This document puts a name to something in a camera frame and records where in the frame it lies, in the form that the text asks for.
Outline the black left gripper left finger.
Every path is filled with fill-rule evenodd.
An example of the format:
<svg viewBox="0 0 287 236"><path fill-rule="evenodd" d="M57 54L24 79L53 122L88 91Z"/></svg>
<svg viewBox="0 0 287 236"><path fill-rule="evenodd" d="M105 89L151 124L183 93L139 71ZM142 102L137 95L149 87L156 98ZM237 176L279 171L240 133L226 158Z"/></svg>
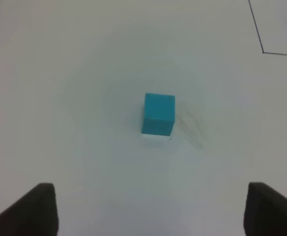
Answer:
<svg viewBox="0 0 287 236"><path fill-rule="evenodd" d="M56 191L40 183L0 214L0 236L56 236L59 229Z"/></svg>

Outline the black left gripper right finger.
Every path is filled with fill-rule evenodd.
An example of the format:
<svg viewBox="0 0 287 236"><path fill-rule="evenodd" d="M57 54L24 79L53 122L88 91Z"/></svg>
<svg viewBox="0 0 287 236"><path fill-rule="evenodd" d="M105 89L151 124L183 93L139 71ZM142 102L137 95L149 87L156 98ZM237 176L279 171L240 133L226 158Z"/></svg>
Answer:
<svg viewBox="0 0 287 236"><path fill-rule="evenodd" d="M247 236L287 236L287 198L262 182L250 182L243 220Z"/></svg>

